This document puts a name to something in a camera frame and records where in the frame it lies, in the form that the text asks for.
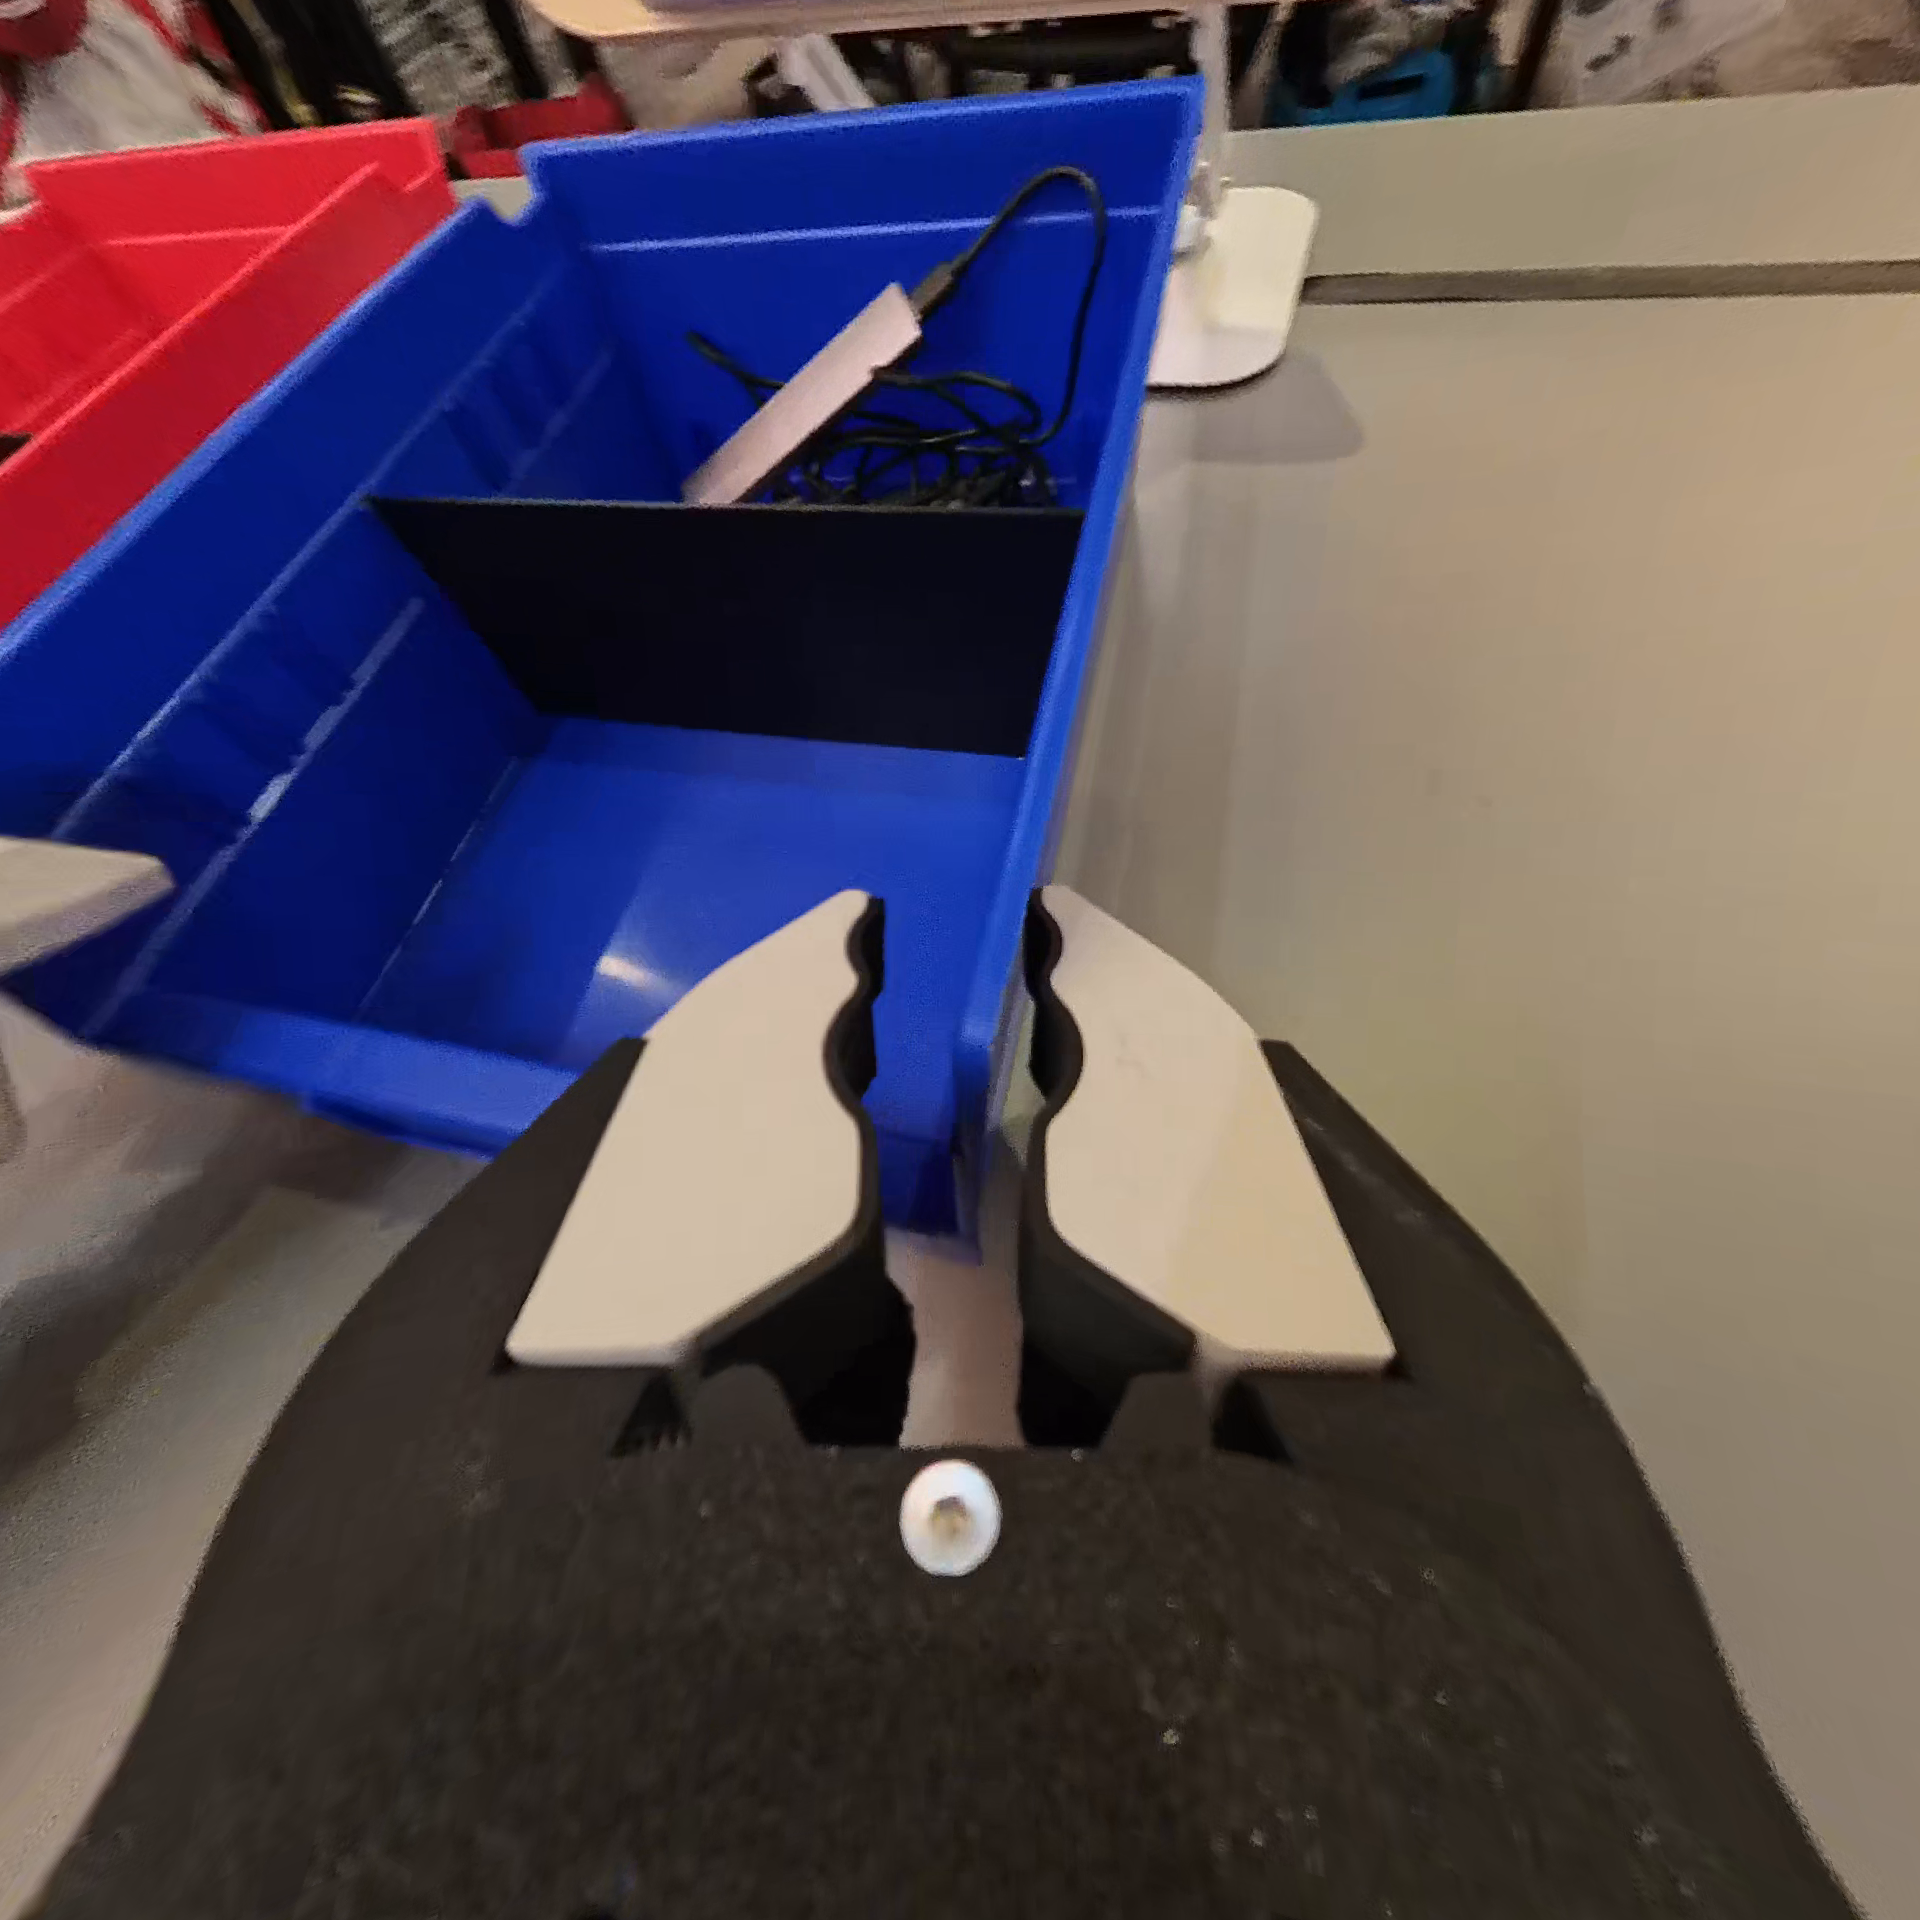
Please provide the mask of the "white folding stand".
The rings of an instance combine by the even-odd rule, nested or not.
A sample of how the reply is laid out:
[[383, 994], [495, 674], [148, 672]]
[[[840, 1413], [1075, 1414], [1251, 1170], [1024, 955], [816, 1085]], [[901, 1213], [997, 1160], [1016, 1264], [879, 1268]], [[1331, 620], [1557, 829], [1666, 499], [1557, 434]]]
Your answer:
[[1189, 5], [1203, 123], [1148, 368], [1151, 394], [1216, 394], [1271, 373], [1288, 342], [1318, 205], [1280, 186], [1230, 181], [1230, 12]]

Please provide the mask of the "blue plastic bin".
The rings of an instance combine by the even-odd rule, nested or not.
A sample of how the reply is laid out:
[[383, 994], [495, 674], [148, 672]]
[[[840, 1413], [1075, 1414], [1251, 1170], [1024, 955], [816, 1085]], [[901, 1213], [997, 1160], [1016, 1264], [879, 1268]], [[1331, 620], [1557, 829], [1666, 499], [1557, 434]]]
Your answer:
[[[550, 142], [459, 211], [5, 633], [5, 835], [158, 857], [175, 890], [16, 989], [77, 1040], [491, 1156], [734, 954], [885, 907], [887, 1220], [974, 1233], [1058, 846], [1150, 346], [1203, 120], [1139, 81]], [[1083, 534], [1022, 757], [548, 717], [374, 497], [682, 504], [751, 405], [1022, 181], [1088, 172], [1109, 254], [1050, 465]], [[1052, 190], [917, 368], [1044, 405], [1088, 265]]]

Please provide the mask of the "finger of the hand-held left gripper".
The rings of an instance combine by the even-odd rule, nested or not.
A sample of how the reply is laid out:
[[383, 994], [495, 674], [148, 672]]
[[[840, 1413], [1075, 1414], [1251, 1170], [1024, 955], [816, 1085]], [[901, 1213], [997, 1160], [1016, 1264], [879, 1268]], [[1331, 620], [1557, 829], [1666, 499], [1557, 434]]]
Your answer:
[[43, 837], [3, 838], [3, 1162], [14, 1162], [30, 1141], [30, 1101], [18, 1091], [10, 1042], [16, 1033], [55, 1032], [16, 1005], [6, 981], [133, 921], [174, 890], [174, 875], [155, 856]]

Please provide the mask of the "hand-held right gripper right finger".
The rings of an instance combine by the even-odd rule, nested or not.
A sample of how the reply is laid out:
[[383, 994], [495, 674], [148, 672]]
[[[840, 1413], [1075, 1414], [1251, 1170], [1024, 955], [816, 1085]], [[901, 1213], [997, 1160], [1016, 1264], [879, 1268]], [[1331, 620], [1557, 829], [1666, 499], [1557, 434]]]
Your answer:
[[1109, 1420], [1143, 1376], [1386, 1378], [1396, 1342], [1254, 1028], [1062, 884], [1026, 907], [1024, 1374]]

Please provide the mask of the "red white printed bag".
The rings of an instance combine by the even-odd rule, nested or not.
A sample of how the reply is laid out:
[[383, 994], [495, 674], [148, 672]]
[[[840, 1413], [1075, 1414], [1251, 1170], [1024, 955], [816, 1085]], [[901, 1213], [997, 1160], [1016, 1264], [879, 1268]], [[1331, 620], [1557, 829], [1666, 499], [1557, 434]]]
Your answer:
[[206, 132], [170, 42], [130, 5], [5, 3], [5, 160], [127, 154]]

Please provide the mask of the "grey desk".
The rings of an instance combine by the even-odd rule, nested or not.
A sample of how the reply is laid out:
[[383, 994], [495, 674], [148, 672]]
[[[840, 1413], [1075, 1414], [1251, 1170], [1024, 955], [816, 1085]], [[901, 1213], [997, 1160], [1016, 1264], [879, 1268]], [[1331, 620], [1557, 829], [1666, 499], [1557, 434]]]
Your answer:
[[[1915, 86], [1227, 172], [1318, 205], [1307, 276], [1915, 258]], [[1868, 1916], [1915, 1916], [1915, 462], [1915, 296], [1304, 305], [1143, 397], [1038, 884], [1548, 1309]]]

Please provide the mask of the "white hub with cable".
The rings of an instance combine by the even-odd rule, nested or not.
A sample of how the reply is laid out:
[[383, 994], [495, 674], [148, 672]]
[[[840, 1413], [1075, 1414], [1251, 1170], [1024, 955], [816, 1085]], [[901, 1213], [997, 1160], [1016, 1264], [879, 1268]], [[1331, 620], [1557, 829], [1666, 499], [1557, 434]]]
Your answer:
[[[983, 368], [923, 373], [925, 325], [966, 291], [983, 257], [1044, 200], [1083, 201], [1088, 265], [1072, 305], [1055, 403]], [[748, 421], [682, 482], [691, 507], [892, 507], [1052, 512], [1062, 506], [1050, 453], [1076, 405], [1098, 285], [1109, 254], [1109, 203], [1082, 168], [1052, 164], [1022, 181], [958, 254], [914, 285], [887, 284], [802, 368], [772, 380], [692, 330], [687, 348], [751, 403]]]

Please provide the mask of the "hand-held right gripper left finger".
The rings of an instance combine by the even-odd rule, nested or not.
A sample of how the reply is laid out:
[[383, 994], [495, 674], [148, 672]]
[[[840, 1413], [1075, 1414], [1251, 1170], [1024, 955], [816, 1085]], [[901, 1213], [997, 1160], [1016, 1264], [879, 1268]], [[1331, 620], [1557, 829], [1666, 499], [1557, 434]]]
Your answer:
[[835, 893], [728, 957], [639, 1040], [504, 1355], [712, 1376], [795, 1406], [893, 1350], [875, 1074], [882, 900]]

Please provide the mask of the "red plastic bin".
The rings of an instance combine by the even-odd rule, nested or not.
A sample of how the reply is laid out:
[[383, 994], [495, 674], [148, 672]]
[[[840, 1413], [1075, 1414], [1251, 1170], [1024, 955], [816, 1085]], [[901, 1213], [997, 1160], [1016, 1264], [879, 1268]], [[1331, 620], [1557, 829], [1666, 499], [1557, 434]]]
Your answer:
[[454, 209], [424, 120], [46, 160], [24, 186], [3, 229], [5, 622]]

